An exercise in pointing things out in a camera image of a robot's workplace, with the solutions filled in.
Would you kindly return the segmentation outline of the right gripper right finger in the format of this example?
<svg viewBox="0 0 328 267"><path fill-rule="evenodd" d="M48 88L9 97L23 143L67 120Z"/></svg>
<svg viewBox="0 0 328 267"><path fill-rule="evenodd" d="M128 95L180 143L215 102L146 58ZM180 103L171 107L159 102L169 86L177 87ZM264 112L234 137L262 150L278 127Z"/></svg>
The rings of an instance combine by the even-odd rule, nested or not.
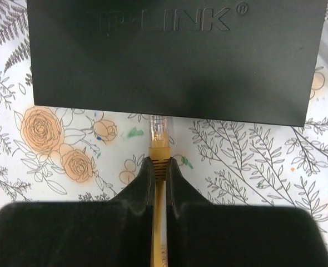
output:
<svg viewBox="0 0 328 267"><path fill-rule="evenodd" d="M166 171L169 266L328 266L316 223L287 206L215 205L181 174Z"/></svg>

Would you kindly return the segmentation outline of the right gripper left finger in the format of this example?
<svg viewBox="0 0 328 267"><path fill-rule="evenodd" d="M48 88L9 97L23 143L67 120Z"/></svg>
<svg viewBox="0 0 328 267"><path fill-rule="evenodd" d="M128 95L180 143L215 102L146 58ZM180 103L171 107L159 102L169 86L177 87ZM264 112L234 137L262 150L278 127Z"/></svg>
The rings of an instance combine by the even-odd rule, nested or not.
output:
<svg viewBox="0 0 328 267"><path fill-rule="evenodd" d="M0 210L0 266L150 266L154 169L108 201L18 202Z"/></svg>

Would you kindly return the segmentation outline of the black network switch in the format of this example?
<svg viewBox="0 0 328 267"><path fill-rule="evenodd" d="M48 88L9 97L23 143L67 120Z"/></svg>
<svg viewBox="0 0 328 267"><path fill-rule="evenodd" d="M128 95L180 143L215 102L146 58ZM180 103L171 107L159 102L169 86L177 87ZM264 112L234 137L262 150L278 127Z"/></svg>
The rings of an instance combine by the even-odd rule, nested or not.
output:
<svg viewBox="0 0 328 267"><path fill-rule="evenodd" d="M326 1L28 1L34 103L302 126Z"/></svg>

